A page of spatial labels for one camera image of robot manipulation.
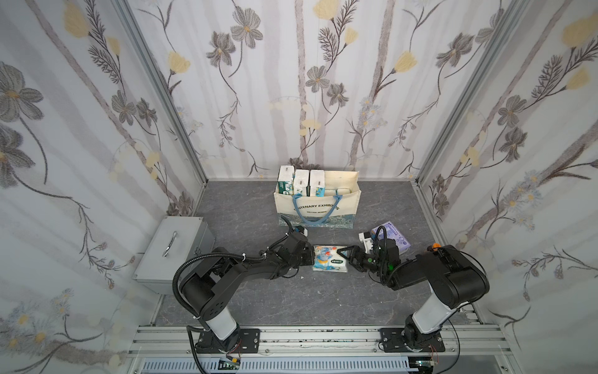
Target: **floor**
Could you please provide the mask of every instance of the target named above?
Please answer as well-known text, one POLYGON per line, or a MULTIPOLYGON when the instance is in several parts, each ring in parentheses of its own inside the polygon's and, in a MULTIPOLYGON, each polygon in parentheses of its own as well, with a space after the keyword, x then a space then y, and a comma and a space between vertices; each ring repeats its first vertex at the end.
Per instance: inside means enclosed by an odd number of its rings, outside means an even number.
MULTIPOLYGON (((410 241, 402 255, 412 258, 434 243, 432 233, 409 182, 360 182, 362 191, 353 229, 309 229, 312 244, 359 244, 358 233, 391 221, 410 241)), ((278 239, 286 227, 277 225, 274 182, 208 183, 199 206, 216 237, 216 247, 256 255, 278 239)), ((242 284, 228 304, 241 325, 404 324, 430 295, 427 282, 393 291, 374 283, 366 273, 316 272, 302 267, 292 279, 258 279, 242 284)), ((467 324, 464 313, 451 321, 467 324)), ((195 324, 173 296, 166 296, 157 326, 195 324)))

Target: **vent grille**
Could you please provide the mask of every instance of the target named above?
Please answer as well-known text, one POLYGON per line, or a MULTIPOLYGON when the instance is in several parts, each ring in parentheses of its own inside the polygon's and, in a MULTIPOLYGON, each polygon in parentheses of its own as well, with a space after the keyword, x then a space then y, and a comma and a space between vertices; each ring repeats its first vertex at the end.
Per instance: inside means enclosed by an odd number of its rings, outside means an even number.
MULTIPOLYGON (((200 358, 210 373, 396 373, 416 372, 407 357, 243 357, 239 370, 218 370, 219 358, 200 358)), ((146 358, 141 374, 195 374, 192 358, 146 358)))

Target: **metal box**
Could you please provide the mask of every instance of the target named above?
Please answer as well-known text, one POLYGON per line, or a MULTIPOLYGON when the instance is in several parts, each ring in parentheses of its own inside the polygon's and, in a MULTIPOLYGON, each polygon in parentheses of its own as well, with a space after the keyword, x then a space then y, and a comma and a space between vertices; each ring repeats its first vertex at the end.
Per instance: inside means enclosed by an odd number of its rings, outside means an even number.
MULTIPOLYGON (((172 295, 172 277, 176 270, 188 259, 210 253, 214 241, 203 217, 165 217, 133 278, 156 293, 172 295)), ((183 272, 181 279, 190 269, 183 272)))

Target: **canvas tote bag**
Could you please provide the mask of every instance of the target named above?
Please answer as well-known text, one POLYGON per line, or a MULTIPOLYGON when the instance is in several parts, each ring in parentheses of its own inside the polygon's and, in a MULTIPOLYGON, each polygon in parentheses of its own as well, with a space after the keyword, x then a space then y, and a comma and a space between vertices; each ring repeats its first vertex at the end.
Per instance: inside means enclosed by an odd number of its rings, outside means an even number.
POLYGON ((357 185, 357 171, 325 171, 325 194, 316 196, 293 196, 274 191, 274 202, 278 213, 278 223, 286 226, 282 216, 293 226, 334 227, 352 229, 361 190, 357 185), (340 188, 348 188, 351 192, 337 195, 340 188))

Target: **blue bag handle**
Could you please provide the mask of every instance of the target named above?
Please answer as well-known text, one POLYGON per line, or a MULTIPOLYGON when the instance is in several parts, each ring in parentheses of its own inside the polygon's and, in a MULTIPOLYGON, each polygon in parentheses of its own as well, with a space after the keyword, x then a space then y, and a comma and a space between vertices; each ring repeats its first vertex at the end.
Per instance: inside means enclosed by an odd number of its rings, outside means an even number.
POLYGON ((328 211, 328 213, 326 213, 326 215, 322 218, 320 218, 318 221, 308 221, 305 219, 305 217, 303 217, 303 215, 301 214, 301 212, 299 211, 299 207, 297 206, 297 199, 301 197, 301 195, 293 195, 293 205, 295 206, 295 212, 297 212, 297 215, 299 215, 299 218, 301 218, 301 220, 303 221, 303 223, 306 226, 314 226, 314 225, 318 225, 323 223, 325 220, 328 219, 328 217, 330 217, 330 215, 332 214, 332 212, 334 212, 334 209, 336 208, 336 206, 338 205, 338 202, 340 201, 340 199, 343 198, 343 195, 335 195, 333 196, 334 199, 336 200, 334 202, 334 205, 332 206, 332 208, 330 208, 330 210, 328 211))

